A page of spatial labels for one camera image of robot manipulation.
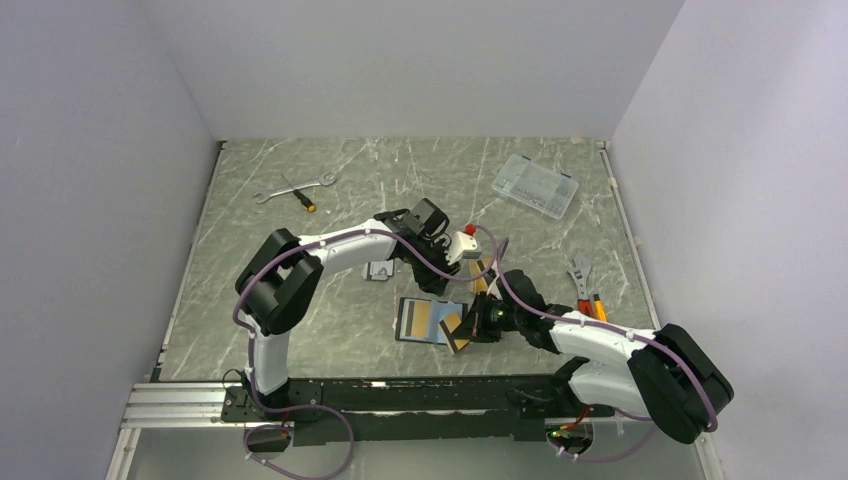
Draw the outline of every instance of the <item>black linear rail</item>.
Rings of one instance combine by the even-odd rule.
[[[487,436],[544,440],[545,418],[573,418],[583,409],[582,405],[533,401],[515,393],[538,398],[550,395],[550,379],[549,375],[292,379],[289,395],[293,404],[314,400],[345,412],[357,440]],[[280,420],[256,408],[242,387],[230,387],[228,392],[232,401],[224,407],[222,421]],[[612,415],[612,409],[606,406],[596,406],[589,412],[591,417]],[[329,414],[295,412],[291,419],[295,421],[297,445],[321,445],[346,438],[344,429]]]

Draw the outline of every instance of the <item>plastic storage box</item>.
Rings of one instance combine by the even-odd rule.
[[[499,195],[518,200],[557,220],[565,215],[577,186],[571,177],[515,154],[509,157],[492,184]]]

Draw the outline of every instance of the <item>gray marble tabletop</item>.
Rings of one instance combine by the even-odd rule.
[[[492,182],[513,153],[570,174],[579,190],[562,220],[498,198]],[[307,213],[291,195],[257,205],[252,195],[335,172],[331,187],[305,193]],[[377,212],[411,208],[427,197],[452,227],[486,225],[510,238],[504,266],[520,268],[551,303],[574,305],[566,269],[577,253],[592,260],[590,285],[611,322],[650,328],[651,318],[621,216],[595,142],[579,138],[376,138],[238,140],[225,144],[185,288],[167,345],[163,380],[219,379],[242,368],[247,335],[231,319],[236,277],[275,229],[317,234],[350,227]],[[294,377],[377,377],[550,373],[563,356],[528,345],[517,333],[495,344],[472,344],[457,355],[442,345],[398,342],[392,324],[400,297],[420,292],[409,266],[387,282],[360,269],[324,279],[306,318],[293,330]],[[465,284],[443,297],[470,303]]]

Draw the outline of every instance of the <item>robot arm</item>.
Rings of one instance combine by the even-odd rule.
[[[436,268],[454,274],[459,271],[460,259],[473,258],[480,249],[473,237],[461,232],[451,236],[448,247],[443,234],[449,223],[444,212],[423,199],[411,211],[381,213],[360,225],[330,234],[296,237],[287,229],[272,233],[236,281],[237,292],[241,293],[273,258],[299,245],[313,242],[319,245],[292,255],[279,269],[263,276],[245,301],[245,322],[256,331],[251,355],[256,369],[256,389],[263,404],[272,408],[288,405],[289,334],[306,315],[318,282],[325,276],[368,262],[400,258],[412,265],[415,281],[422,291],[441,295],[447,286],[447,279],[433,273],[388,236],[356,235],[332,244],[323,240],[349,231],[390,231],[410,243]]]
[[[501,295],[503,281],[536,310],[581,323],[555,322],[527,311],[510,295]],[[733,399],[730,383],[698,344],[681,327],[668,324],[660,330],[620,327],[627,336],[583,326],[595,320],[571,307],[545,303],[533,282],[521,270],[496,276],[486,293],[478,294],[457,339],[492,342],[501,332],[518,331],[531,345],[573,358],[551,378],[549,392],[571,411],[586,405],[607,405],[639,417],[649,416],[669,437],[692,443],[709,424],[702,400],[682,370],[656,348],[634,341],[634,336],[654,340],[683,359],[720,412]]]

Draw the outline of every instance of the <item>wrench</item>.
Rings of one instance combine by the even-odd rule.
[[[284,195],[295,190],[301,190],[307,187],[329,187],[334,183],[336,183],[336,174],[333,172],[328,172],[309,182],[298,183],[297,185],[278,188],[276,190],[261,190],[259,192],[254,193],[253,198],[256,199],[257,204],[261,204],[267,202],[268,200],[271,200],[274,197]]]
[[[574,256],[574,268],[568,271],[574,283],[577,285],[577,310],[588,317],[595,318],[592,310],[592,300],[589,298],[589,288],[586,279],[592,271],[592,261],[582,253]]]

